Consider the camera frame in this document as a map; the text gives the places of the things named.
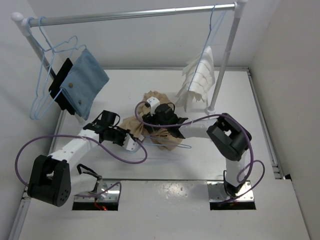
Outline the blue wire hanger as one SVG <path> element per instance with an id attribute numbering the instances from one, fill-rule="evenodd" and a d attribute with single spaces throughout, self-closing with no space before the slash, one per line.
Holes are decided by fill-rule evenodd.
<path id="1" fill-rule="evenodd" d="M 127 151 L 128 153 L 136 153 L 138 150 L 140 150 L 142 146 L 156 146 L 160 150 L 167 150 L 167 151 L 172 151 L 175 148 L 181 148 L 181 149 L 191 149 L 192 146 L 188 144 L 182 143 L 182 141 L 178 140 L 171 140 L 171 139 L 166 139 L 163 137 L 152 137 L 152 136 L 144 136 L 144 141 L 143 143 L 140 143 L 137 141 L 137 148 L 135 151 Z"/>

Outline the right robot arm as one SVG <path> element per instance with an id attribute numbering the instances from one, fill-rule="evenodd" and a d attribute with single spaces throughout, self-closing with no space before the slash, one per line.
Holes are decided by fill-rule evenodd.
<path id="1" fill-rule="evenodd" d="M 178 139 L 210 139 L 225 157 L 226 170 L 223 173 L 223 186 L 227 195 L 236 197 L 244 182 L 245 160 L 243 155 L 250 149 L 251 134 L 229 114 L 213 114 L 193 121 L 179 117 L 167 103 L 144 102 L 150 112 L 137 119 L 149 133 L 166 129 Z"/>

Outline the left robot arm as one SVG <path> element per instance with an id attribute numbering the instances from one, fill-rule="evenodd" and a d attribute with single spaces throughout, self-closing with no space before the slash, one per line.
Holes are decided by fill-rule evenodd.
<path id="1" fill-rule="evenodd" d="M 102 111 L 86 124 L 78 135 L 69 135 L 70 142 L 49 155 L 39 155 L 33 163 L 27 195 L 56 207 L 64 205 L 70 196 L 95 198 L 108 190 L 99 191 L 102 176 L 80 163 L 80 160 L 103 142 L 122 147 L 128 152 L 142 149 L 141 142 L 128 129 L 115 124 L 119 115 Z"/>

